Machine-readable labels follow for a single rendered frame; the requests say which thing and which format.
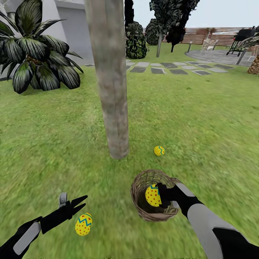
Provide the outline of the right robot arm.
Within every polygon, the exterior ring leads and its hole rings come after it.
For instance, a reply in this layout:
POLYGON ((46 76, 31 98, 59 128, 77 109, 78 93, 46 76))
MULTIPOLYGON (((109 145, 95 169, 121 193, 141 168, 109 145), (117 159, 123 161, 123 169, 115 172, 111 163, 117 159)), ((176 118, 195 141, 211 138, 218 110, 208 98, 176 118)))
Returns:
POLYGON ((185 185, 161 184, 158 189, 162 207, 182 209, 208 259, 259 259, 259 247, 207 208, 185 185))

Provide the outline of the easter egg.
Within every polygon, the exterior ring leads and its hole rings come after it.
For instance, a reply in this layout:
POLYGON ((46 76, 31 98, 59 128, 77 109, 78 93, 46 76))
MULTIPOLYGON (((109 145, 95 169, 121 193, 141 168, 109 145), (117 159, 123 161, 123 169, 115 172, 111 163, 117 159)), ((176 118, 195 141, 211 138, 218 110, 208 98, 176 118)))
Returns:
POLYGON ((90 232, 91 227, 92 216, 89 213, 81 215, 75 224, 75 230, 81 236, 88 234, 90 232))
POLYGON ((159 194, 159 189, 158 186, 156 186, 157 184, 154 183, 154 185, 148 187, 146 189, 146 193, 145 195, 145 203, 147 203, 149 206, 153 205, 154 206, 158 206, 160 207, 160 205, 162 205, 161 202, 161 198, 160 198, 160 194, 159 194))
POLYGON ((162 146, 156 146, 154 148, 154 153, 157 155, 157 156, 162 156, 165 152, 165 149, 162 147, 162 146))

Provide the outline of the wicker basket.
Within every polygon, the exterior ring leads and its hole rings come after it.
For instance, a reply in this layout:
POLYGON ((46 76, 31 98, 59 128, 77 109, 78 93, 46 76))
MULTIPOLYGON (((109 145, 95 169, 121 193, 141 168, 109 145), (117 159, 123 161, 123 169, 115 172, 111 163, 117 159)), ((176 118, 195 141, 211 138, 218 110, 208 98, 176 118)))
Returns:
POLYGON ((163 212, 155 212, 155 213, 147 213, 147 211, 145 211, 144 209, 140 209, 140 206, 138 205, 138 196, 140 194, 140 192, 143 192, 144 190, 147 189, 147 186, 145 184, 145 188, 139 189, 137 187, 137 185, 139 184, 139 187, 141 187, 141 181, 142 181, 142 175, 146 174, 146 176, 149 175, 150 172, 153 172, 153 174, 155 174, 156 172, 158 174, 161 174, 161 176, 163 176, 165 178, 165 182, 166 183, 171 183, 171 185, 175 186, 176 182, 180 183, 179 179, 177 178, 171 178, 169 177, 167 174, 165 174, 163 171, 160 171, 158 169, 154 170, 154 169, 147 169, 144 171, 139 172, 132 185, 130 188, 130 194, 131 194, 131 198, 132 201, 134 203, 134 206, 136 207, 137 213, 138 215, 146 222, 163 222, 163 221, 167 221, 170 218, 173 218, 179 211, 179 208, 174 208, 174 207, 170 207, 168 209, 163 208, 162 211, 163 212))

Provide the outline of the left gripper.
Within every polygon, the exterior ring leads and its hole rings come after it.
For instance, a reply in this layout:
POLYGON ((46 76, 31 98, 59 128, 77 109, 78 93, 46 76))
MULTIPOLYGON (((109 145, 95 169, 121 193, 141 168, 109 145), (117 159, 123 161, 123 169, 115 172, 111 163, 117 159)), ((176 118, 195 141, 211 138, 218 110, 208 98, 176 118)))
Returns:
POLYGON ((65 206, 55 210, 54 212, 51 213, 51 218, 53 222, 54 228, 58 226, 60 223, 64 222, 67 219, 71 219, 75 213, 77 213, 80 209, 82 209, 86 203, 77 206, 80 202, 85 200, 87 198, 87 195, 76 198, 75 200, 70 201, 68 200, 65 204, 65 206))

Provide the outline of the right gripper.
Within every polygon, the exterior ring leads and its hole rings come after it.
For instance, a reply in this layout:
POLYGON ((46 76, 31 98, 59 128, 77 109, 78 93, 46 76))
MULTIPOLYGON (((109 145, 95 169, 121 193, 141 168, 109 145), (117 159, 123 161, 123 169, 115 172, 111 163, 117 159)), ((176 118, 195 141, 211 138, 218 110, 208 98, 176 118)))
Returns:
POLYGON ((166 196, 167 188, 168 188, 167 184, 158 185, 159 194, 160 194, 160 198, 161 198, 161 202, 162 202, 162 207, 168 207, 168 206, 172 205, 171 200, 168 199, 166 196))

